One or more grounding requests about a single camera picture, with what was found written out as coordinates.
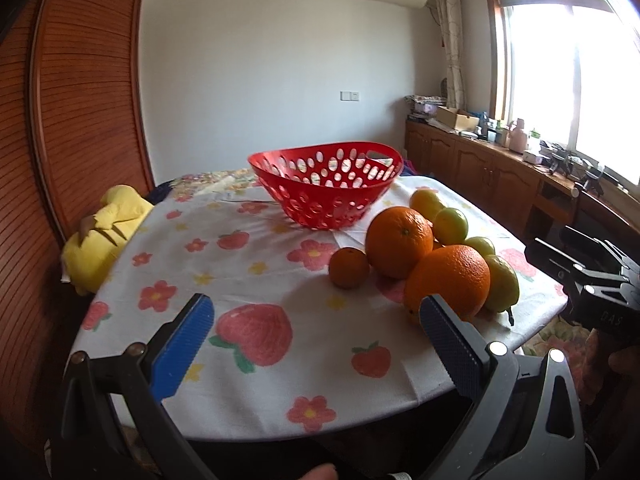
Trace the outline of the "person's left hand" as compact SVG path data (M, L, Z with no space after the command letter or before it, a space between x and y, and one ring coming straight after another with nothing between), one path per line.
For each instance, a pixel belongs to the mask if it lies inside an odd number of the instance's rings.
M337 480L338 475L332 464L323 464L306 472L299 480Z

